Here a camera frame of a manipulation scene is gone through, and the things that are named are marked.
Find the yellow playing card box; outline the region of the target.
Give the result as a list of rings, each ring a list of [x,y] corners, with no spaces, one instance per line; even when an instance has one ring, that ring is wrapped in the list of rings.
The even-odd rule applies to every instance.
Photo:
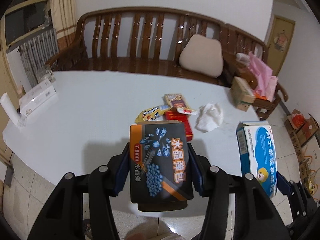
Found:
[[[171,108],[189,108],[182,94],[165,94],[164,99]]]

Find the white long box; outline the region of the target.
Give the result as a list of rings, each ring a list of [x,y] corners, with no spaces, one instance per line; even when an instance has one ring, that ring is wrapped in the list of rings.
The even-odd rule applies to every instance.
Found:
[[[48,79],[44,79],[20,98],[20,114],[28,116],[44,102],[56,94],[55,88]]]

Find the yellow snack wrapper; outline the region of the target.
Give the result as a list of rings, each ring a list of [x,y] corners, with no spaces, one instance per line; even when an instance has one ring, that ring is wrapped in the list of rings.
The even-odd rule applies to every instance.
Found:
[[[135,123],[144,122],[144,121],[153,121],[160,116],[163,116],[165,112],[171,110],[169,105],[160,105],[152,107],[142,111],[135,119]]]

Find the grey radiator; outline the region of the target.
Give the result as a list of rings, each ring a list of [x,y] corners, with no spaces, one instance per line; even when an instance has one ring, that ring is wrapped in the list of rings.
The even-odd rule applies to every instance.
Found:
[[[18,52],[27,79],[34,87],[38,84],[37,73],[44,70],[46,62],[59,52],[54,28],[47,28],[23,42]]]

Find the stacked cardboard boxes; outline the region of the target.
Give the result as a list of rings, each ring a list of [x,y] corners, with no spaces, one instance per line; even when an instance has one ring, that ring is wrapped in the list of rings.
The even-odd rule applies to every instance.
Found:
[[[308,192],[319,201],[319,123],[294,109],[284,122],[298,160],[299,176]]]

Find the wooden bench sofa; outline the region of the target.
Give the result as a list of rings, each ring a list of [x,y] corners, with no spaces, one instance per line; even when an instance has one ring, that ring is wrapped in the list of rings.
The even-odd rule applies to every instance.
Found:
[[[196,34],[221,43],[223,72],[219,77],[180,66],[180,54]],[[255,53],[263,61],[268,57],[263,41],[215,18],[170,8],[122,7],[82,15],[73,42],[46,66],[54,71],[110,70],[182,77],[222,86],[241,76],[255,85],[255,77],[236,61],[237,53]]]

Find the blue white medicine box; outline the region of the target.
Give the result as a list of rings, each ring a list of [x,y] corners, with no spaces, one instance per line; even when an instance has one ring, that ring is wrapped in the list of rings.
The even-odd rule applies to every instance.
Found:
[[[266,194],[277,194],[277,153],[272,128],[266,121],[240,122],[236,128],[241,173],[252,174]]]

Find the brown cardboard box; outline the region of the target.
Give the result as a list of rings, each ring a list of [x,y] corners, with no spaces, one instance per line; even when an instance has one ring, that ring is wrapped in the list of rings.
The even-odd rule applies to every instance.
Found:
[[[235,107],[246,112],[255,101],[255,94],[247,81],[241,77],[234,77],[231,86],[231,96]]]

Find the white tissue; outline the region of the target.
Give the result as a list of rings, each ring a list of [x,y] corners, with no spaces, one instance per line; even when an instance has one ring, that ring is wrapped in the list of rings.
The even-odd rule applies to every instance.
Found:
[[[223,123],[223,110],[218,103],[208,103],[199,109],[195,128],[202,132],[211,132]]]

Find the beige cushion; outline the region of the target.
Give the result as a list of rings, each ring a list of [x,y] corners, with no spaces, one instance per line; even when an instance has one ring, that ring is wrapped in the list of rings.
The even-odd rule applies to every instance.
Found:
[[[219,77],[223,71],[222,46],[219,40],[193,35],[179,57],[180,66],[192,72]]]

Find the white paper roll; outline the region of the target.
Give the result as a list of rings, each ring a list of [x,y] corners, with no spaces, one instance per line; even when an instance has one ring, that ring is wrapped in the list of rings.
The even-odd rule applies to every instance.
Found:
[[[7,116],[15,126],[17,127],[25,126],[24,119],[17,113],[7,93],[4,93],[1,96],[1,106],[3,107],[5,113],[7,114]]]

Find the black crystal bullet box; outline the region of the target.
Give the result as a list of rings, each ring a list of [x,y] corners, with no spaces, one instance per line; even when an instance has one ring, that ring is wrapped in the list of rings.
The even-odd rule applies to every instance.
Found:
[[[176,211],[194,197],[185,127],[179,121],[130,127],[130,198],[141,212]]]

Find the pink plastic bag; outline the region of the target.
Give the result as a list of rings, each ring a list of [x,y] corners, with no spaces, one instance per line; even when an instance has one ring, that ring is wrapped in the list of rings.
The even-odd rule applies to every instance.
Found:
[[[255,95],[264,100],[272,101],[276,92],[278,78],[273,76],[273,70],[252,52],[237,53],[236,61],[243,63],[255,76],[257,85],[253,89]]]

